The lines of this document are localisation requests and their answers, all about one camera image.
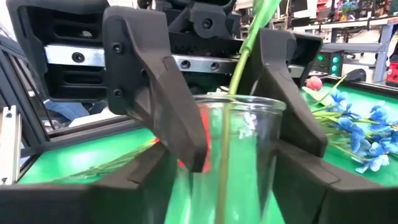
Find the glass vase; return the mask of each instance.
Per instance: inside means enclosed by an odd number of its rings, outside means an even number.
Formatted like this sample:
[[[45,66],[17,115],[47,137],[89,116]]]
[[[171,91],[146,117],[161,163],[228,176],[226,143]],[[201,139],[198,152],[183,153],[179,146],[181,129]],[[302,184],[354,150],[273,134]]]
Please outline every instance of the glass vase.
[[[262,223],[285,103],[255,96],[195,96],[208,138],[202,173],[178,163],[166,224]]]

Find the green indicator light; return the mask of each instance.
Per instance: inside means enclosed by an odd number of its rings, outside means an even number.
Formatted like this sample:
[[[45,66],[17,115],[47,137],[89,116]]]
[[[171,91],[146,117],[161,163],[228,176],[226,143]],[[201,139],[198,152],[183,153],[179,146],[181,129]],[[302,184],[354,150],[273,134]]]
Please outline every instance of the green indicator light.
[[[333,57],[333,59],[331,60],[333,63],[337,63],[338,62],[338,57]]]

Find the black screw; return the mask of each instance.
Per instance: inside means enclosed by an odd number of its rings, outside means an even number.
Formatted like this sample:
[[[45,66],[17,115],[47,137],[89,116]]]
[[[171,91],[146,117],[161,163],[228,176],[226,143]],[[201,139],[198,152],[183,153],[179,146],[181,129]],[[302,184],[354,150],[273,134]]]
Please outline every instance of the black screw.
[[[147,76],[148,76],[148,73],[147,73],[147,71],[146,71],[145,69],[142,69],[142,70],[141,70],[141,75],[142,75],[143,77],[147,77]]]
[[[114,43],[112,45],[112,49],[117,53],[117,54],[121,54],[123,53],[123,46],[120,43]]]
[[[203,20],[203,22],[201,23],[201,25],[203,26],[203,28],[205,29],[210,29],[213,25],[213,21],[211,21],[211,19],[205,19]]]
[[[85,61],[85,56],[82,53],[75,52],[72,54],[72,60],[76,63],[82,63]]]
[[[210,70],[213,72],[217,72],[220,69],[220,65],[217,62],[214,62],[210,65]]]
[[[116,89],[113,91],[113,95],[116,97],[121,97],[123,95],[123,93],[120,89]]]
[[[191,67],[191,62],[189,62],[188,60],[183,60],[180,64],[180,67],[182,69],[188,69]]]

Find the silver metal plate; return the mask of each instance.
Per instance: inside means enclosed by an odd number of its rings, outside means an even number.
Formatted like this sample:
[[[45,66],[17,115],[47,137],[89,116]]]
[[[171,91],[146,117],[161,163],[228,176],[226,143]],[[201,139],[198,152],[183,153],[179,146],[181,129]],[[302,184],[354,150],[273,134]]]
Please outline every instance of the silver metal plate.
[[[101,48],[78,47],[69,45],[48,45],[45,55],[49,64],[57,65],[79,65],[104,67],[104,50]],[[79,54],[81,62],[76,62],[72,55]],[[177,66],[182,72],[203,72],[231,74],[237,64],[236,59],[194,57],[186,55],[173,55]]]
[[[19,177],[22,120],[16,106],[3,108],[0,137],[0,185],[11,185]]]

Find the pink flower bud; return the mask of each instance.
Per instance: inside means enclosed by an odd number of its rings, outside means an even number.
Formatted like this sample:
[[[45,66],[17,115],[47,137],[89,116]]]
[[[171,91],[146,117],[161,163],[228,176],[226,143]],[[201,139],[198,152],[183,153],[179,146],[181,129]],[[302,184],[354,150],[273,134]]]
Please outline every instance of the pink flower bud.
[[[305,86],[311,90],[319,91],[322,89],[322,80],[316,76],[312,76],[311,78],[307,79]]]

